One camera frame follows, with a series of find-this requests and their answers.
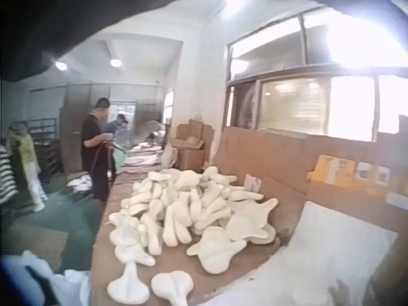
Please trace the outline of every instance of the man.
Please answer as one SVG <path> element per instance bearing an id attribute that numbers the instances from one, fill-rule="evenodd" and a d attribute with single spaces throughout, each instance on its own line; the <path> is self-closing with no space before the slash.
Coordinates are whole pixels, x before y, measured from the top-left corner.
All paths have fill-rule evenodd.
<path id="1" fill-rule="evenodd" d="M 10 136 L 19 141 L 18 150 L 20 151 L 21 163 L 23 164 L 28 190 L 34 202 L 33 211 L 39 212 L 44 209 L 44 201 L 48 201 L 48 198 L 38 178 L 40 167 L 38 166 L 33 139 L 29 134 L 27 124 L 23 123 L 21 125 L 19 134 L 10 130 Z"/>
<path id="2" fill-rule="evenodd" d="M 82 168 L 89 173 L 92 180 L 94 199 L 105 203 L 109 195 L 108 170 L 111 171 L 112 182 L 116 177 L 113 152 L 109 147 L 112 136 L 102 133 L 101 121 L 108 117 L 110 102 L 101 98 L 95 109 L 82 122 Z"/>
<path id="3" fill-rule="evenodd" d="M 123 113 L 120 113 L 118 114 L 115 121 L 109 122 L 104 125 L 103 132 L 113 134 L 113 136 L 115 136 L 116 131 L 120 128 L 123 128 L 126 124 L 128 124 L 128 121 L 126 120 L 125 115 Z"/>

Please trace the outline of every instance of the ceiling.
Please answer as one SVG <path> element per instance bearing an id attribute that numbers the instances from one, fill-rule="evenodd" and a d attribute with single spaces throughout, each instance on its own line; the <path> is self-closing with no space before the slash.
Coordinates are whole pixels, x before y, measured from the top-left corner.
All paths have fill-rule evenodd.
<path id="1" fill-rule="evenodd" d="M 188 27 L 192 18 L 204 22 L 216 13 L 223 3 L 224 0 L 178 0 L 142 15 L 143 18 L 156 20 L 166 17 L 167 20 L 176 20 L 178 24 Z M 182 44 L 182 41 L 142 34 L 93 36 L 58 59 L 67 64 L 66 71 L 59 71 L 52 66 L 46 72 L 26 78 L 22 82 L 36 87 L 38 84 L 50 83 L 56 78 L 62 82 L 102 82 L 101 75 L 109 76 L 109 80 L 114 76 L 122 80 L 132 79 L 133 74 L 140 70 L 165 73 L 180 55 Z M 120 59 L 122 66 L 112 67 L 112 59 Z"/>

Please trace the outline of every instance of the woman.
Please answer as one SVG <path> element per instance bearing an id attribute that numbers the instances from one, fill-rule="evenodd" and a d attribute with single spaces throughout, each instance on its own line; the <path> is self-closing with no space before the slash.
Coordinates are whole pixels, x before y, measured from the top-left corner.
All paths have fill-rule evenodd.
<path id="1" fill-rule="evenodd" d="M 23 165 L 25 179 L 27 180 L 28 190 L 34 202 L 33 211 L 39 212 L 44 209 L 44 201 L 47 201 L 48 198 L 38 178 L 40 167 L 38 166 L 33 139 L 28 133 L 27 124 L 22 124 L 19 135 L 13 131 L 10 131 L 10 135 L 20 142 L 18 150 L 20 151 L 21 163 Z"/>

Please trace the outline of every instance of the green floor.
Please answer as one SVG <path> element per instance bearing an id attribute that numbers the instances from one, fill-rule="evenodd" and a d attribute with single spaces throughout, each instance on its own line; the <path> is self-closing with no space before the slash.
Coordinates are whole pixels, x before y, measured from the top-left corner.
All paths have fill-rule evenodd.
<path id="1" fill-rule="evenodd" d="M 115 153 L 118 168 L 124 159 L 124 154 Z M 49 198 L 45 209 L 23 215 L 14 222 L 67 232 L 69 236 L 62 253 L 60 272 L 66 269 L 90 270 L 92 246 L 103 211 L 91 195 L 78 200 L 66 194 L 65 185 L 64 177 L 53 178 L 49 185 L 44 186 Z"/>

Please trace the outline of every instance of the white foam sheet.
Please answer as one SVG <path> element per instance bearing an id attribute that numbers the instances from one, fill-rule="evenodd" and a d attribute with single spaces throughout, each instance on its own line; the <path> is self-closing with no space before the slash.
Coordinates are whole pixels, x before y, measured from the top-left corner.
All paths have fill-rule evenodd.
<path id="1" fill-rule="evenodd" d="M 397 234 L 306 202 L 288 247 L 202 306 L 329 306 L 328 287 L 341 279 L 351 305 L 361 305 L 369 278 Z"/>

